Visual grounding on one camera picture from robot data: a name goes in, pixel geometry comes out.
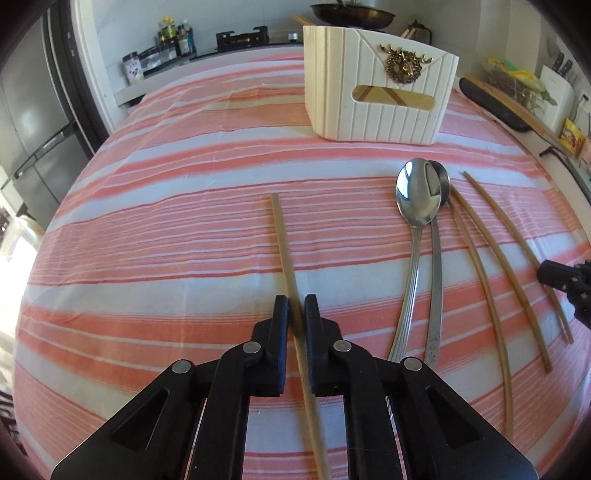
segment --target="stainless steel refrigerator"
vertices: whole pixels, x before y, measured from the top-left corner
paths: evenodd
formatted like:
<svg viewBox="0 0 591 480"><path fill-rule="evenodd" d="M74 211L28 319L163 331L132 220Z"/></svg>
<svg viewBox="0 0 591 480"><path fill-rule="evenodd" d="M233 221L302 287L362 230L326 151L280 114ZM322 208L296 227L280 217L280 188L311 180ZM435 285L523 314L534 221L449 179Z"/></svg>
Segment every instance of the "stainless steel refrigerator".
<svg viewBox="0 0 591 480"><path fill-rule="evenodd" d="M69 2L51 7L0 72L0 165L47 228L107 133L72 34Z"/></svg>

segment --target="knife handle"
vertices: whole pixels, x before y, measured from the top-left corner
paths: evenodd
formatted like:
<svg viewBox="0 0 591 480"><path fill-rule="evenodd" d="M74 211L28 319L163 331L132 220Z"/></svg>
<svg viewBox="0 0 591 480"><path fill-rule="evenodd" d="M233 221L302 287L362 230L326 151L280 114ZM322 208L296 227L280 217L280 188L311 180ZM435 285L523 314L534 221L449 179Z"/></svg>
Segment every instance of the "knife handle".
<svg viewBox="0 0 591 480"><path fill-rule="evenodd" d="M563 61L564 61L564 53L560 52L558 54L558 56L556 57L556 61L554 62L554 65L552 65L552 70L554 70L556 73L558 73L558 69L562 65Z"/></svg>
<svg viewBox="0 0 591 480"><path fill-rule="evenodd" d="M566 63L564 64L564 66L558 72L558 75L560 75L561 77L566 77L566 74L570 71L570 69L572 67L573 67L573 61L568 59L566 61Z"/></svg>

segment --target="white napkin holder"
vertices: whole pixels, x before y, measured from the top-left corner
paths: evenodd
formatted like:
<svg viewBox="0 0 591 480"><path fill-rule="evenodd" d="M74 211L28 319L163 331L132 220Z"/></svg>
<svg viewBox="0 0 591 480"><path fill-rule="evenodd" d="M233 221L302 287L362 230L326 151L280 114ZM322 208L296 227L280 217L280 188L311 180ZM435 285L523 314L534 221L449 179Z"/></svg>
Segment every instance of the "white napkin holder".
<svg viewBox="0 0 591 480"><path fill-rule="evenodd" d="M406 85L386 71L389 52L399 48L432 59L422 63L418 79ZM305 26L305 98L312 128L335 141L431 145L457 62L451 53L396 35Z"/></svg>

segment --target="kitchen counter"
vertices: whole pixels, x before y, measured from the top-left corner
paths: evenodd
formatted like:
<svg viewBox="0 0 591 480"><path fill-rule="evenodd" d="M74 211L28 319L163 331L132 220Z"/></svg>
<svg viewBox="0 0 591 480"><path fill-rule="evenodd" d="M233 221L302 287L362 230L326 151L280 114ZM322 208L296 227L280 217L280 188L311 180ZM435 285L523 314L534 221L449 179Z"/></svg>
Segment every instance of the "kitchen counter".
<svg viewBox="0 0 591 480"><path fill-rule="evenodd" d="M117 105L124 105L131 100L139 98L163 87L167 83L178 80L184 76L193 73L209 70L212 68L225 67L245 61L257 61L264 59L269 55L269 51L273 53L282 53L282 50L301 51L304 46L302 43L280 43L270 44L263 47L253 47L247 50L234 50L229 52L212 52L192 59L181 59L158 73L154 73L144 80L134 83L126 88L123 88L115 93L115 101Z"/></svg>

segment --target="box handle cutout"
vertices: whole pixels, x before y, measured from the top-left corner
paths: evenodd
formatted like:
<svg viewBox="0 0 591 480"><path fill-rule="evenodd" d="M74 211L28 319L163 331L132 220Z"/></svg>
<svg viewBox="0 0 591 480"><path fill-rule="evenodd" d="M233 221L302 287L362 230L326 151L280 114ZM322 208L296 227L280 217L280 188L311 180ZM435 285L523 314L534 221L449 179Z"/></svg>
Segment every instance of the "box handle cutout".
<svg viewBox="0 0 591 480"><path fill-rule="evenodd" d="M357 85L353 89L353 99L358 102L407 106L419 110L433 110L435 108L434 96L371 85Z"/></svg>

